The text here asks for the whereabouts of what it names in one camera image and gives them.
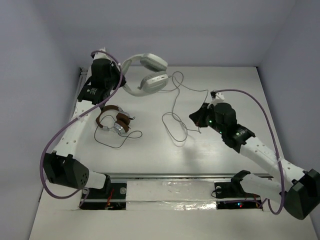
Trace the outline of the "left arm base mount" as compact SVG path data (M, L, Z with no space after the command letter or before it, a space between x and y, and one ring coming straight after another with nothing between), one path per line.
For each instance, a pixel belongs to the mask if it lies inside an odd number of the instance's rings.
M85 188L82 190L81 210L126 210L127 182L116 180L106 190Z

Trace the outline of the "white over-ear headphones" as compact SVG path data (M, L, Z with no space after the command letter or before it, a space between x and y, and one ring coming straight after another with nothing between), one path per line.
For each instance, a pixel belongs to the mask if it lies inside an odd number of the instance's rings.
M125 76L133 62L139 61L147 70L151 71L140 82L136 89L131 89L128 83L123 89L134 97L144 97L155 94L162 90L169 81L167 74L168 63L153 53L135 54L121 64L122 74Z

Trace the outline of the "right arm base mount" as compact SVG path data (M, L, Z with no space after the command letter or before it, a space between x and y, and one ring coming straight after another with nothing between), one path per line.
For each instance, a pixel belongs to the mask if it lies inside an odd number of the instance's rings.
M235 174L230 181L216 182L211 196L217 200L218 210L263 209L260 196L247 193L240 185L244 177L250 172L242 170Z

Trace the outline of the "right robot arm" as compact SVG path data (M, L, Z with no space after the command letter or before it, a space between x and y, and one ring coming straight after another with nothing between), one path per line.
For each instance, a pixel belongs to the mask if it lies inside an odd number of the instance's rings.
M204 103L189 118L199 128L215 130L229 148L252 160L274 178L263 179L242 170L230 185L235 196L248 193L266 197L282 204L298 220L305 219L320 204L319 172L304 170L284 158L278 159L251 130L237 122L236 112L230 104Z

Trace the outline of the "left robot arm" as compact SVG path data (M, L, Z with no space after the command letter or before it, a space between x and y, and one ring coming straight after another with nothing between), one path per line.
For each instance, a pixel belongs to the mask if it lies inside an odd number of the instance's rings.
M47 182L77 191L93 189L100 197L111 193L108 175L90 170L76 156L95 115L125 83L121 64L105 48L91 53L91 75L79 92L70 121L45 146L39 173L45 191Z

